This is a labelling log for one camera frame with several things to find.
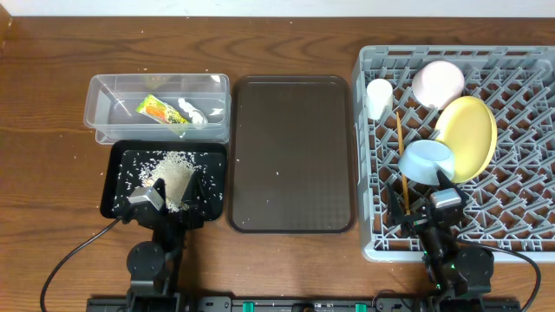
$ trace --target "wooden table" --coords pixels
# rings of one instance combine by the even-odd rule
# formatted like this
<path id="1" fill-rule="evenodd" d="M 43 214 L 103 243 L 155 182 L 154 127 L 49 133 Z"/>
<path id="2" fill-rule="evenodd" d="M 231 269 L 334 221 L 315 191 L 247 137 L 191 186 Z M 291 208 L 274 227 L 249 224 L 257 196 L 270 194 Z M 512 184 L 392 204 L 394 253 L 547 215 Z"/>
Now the wooden table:
<path id="1" fill-rule="evenodd" d="M 98 210 L 110 146 L 82 122 L 88 82 L 115 73 L 335 74 L 350 80 L 371 44 L 555 45 L 555 20 L 412 18 L 15 18 L 0 61 L 0 309 L 37 311 L 44 280 L 105 227 Z M 68 261 L 50 311 L 123 295 L 126 257 L 150 231 L 118 224 Z M 241 235 L 225 218 L 188 235 L 180 285 L 197 294 L 371 297 L 422 292 L 421 263 L 370 263 L 358 225 L 343 235 Z M 555 309 L 555 266 L 540 265 L 534 311 Z M 497 264 L 494 296 L 524 304 L 527 264 Z"/>

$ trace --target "brown tray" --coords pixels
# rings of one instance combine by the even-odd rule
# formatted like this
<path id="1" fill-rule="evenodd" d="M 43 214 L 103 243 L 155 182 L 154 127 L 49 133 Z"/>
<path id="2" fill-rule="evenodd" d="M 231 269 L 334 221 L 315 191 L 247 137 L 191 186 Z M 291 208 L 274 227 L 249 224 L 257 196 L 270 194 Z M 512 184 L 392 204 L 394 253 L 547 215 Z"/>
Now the brown tray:
<path id="1" fill-rule="evenodd" d="M 232 116 L 230 225 L 339 233 L 355 223 L 349 86 L 337 76 L 248 76 Z"/>

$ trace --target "candy wrapper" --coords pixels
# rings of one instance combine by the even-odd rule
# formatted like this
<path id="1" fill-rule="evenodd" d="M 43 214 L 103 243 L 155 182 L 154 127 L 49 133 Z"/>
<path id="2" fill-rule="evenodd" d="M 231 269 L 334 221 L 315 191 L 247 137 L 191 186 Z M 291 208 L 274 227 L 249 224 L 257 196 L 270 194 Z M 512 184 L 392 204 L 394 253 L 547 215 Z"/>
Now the candy wrapper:
<path id="1" fill-rule="evenodd" d="M 149 94 L 137 107 L 137 112 L 144 114 L 161 124 L 188 124 L 185 118 L 175 108 Z"/>

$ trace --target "white wall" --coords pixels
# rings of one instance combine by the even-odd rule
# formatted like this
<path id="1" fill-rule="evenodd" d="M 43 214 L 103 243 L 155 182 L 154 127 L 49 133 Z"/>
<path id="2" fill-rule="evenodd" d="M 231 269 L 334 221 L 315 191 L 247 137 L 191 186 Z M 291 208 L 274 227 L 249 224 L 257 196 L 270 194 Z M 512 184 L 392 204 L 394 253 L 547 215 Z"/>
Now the white wall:
<path id="1" fill-rule="evenodd" d="M 0 0 L 12 16 L 555 17 L 555 0 Z"/>

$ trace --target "yellow plate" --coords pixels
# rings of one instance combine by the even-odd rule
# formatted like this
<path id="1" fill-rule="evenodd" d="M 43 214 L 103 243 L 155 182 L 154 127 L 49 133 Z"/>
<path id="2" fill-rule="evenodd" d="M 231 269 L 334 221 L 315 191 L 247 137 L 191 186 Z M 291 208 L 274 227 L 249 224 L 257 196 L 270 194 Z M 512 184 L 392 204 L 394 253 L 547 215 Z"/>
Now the yellow plate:
<path id="1" fill-rule="evenodd" d="M 445 108 L 435 129 L 435 139 L 454 154 L 454 183 L 477 177 L 492 160 L 497 145 L 497 125 L 484 101 L 463 96 Z"/>

